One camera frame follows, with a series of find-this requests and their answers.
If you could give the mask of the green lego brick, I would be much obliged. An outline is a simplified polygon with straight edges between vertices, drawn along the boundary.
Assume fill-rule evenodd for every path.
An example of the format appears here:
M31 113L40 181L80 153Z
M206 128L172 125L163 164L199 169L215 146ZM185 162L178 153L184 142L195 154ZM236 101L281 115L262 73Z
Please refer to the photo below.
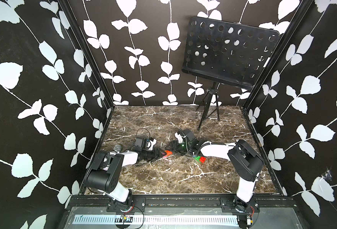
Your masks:
M196 161L201 162L201 156L197 156L194 158Z

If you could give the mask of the red lego brick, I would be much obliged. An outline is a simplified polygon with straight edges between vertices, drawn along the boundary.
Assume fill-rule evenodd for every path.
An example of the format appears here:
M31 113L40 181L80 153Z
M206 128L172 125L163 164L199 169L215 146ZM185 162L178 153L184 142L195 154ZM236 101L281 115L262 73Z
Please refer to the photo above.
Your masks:
M206 158L205 158L205 157L202 157L202 156L200 156L200 157L199 157L199 161L200 161L201 163L204 163L204 162L206 161Z

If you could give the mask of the orange lego brick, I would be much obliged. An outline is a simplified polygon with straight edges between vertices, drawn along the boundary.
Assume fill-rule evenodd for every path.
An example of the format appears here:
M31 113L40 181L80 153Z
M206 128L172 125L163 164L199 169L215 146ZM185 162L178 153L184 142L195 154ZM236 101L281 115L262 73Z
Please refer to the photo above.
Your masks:
M165 150L166 156L171 156L173 153L169 150Z

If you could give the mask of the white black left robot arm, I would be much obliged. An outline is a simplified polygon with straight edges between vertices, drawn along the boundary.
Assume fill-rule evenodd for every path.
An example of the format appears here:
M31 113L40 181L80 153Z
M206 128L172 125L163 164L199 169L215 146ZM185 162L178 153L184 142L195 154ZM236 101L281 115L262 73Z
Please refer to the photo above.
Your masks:
M105 193L115 201L129 205L131 190L119 182L122 168L141 161L153 162L165 157L167 153L154 147L155 143L153 138L137 137L126 151L119 150L118 146L115 146L113 151L99 151L85 175L85 185Z

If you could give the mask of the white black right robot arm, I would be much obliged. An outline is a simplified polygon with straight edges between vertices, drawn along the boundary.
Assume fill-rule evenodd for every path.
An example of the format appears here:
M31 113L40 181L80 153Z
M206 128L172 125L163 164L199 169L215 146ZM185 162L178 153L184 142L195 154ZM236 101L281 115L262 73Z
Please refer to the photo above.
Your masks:
M256 181L264 166L264 160L245 140L234 143L214 143L198 140L189 130L179 130L165 149L172 153L191 157L216 157L231 162L239 175L239 184L233 205L238 212L245 212L251 207Z

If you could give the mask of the black music stand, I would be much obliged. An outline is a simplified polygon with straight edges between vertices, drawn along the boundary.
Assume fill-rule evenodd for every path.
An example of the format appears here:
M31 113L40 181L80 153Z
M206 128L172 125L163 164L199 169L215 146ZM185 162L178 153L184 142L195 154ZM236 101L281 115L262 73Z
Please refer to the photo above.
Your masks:
M279 40L280 33L271 29L198 16L189 19L181 70L213 82L200 103L201 122L211 116L209 95L218 95L219 84L252 90Z

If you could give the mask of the black mounting rail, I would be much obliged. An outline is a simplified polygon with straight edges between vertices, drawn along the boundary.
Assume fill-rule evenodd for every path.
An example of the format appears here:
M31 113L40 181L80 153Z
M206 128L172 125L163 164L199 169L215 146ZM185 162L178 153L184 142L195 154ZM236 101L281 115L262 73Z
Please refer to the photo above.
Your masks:
M259 213L265 208L297 208L293 198L278 194L254 194L248 203L234 194L131 195L124 204L145 211L148 207L219 208L223 213Z

